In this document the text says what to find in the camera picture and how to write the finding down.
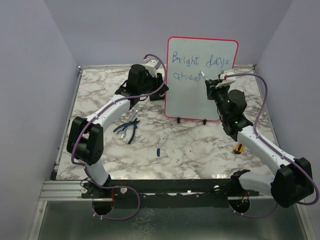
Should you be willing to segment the pink framed whiteboard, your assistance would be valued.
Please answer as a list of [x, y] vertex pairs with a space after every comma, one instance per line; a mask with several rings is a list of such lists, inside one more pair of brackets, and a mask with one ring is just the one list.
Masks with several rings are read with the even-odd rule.
[[167, 42], [164, 114], [168, 118], [217, 121], [215, 103], [207, 99], [203, 71], [217, 79], [234, 67], [239, 43], [234, 39], [172, 36]]

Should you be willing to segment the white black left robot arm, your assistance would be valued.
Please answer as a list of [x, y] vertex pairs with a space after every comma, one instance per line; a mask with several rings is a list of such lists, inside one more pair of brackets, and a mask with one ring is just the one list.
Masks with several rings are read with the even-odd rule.
[[127, 80], [115, 91], [111, 100], [91, 115], [77, 116], [71, 124], [66, 150], [71, 162], [84, 168], [93, 191], [106, 197], [111, 190], [110, 174], [101, 161], [104, 151], [104, 132], [122, 114], [131, 110], [141, 98], [163, 95], [168, 91], [163, 76], [157, 70], [161, 62], [148, 60], [145, 64], [133, 64]]

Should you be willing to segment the blue marker cap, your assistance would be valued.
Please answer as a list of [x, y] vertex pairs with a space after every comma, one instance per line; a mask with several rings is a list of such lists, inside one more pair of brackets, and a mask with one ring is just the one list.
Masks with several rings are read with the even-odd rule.
[[158, 157], [160, 156], [160, 154], [161, 154], [161, 149], [160, 148], [157, 149], [156, 154], [157, 154]]

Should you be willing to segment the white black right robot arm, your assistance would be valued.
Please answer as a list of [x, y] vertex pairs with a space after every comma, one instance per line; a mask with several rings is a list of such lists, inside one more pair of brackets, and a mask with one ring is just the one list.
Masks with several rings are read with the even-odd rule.
[[253, 152], [272, 172], [272, 175], [261, 175], [250, 170], [237, 171], [231, 177], [230, 191], [236, 196], [247, 190], [269, 195], [283, 208], [301, 204], [312, 194], [316, 194], [317, 202], [320, 194], [310, 162], [286, 153], [264, 138], [244, 115], [247, 107], [244, 92], [230, 89], [233, 81], [223, 77], [206, 79], [205, 86], [207, 99], [216, 104], [224, 132]]

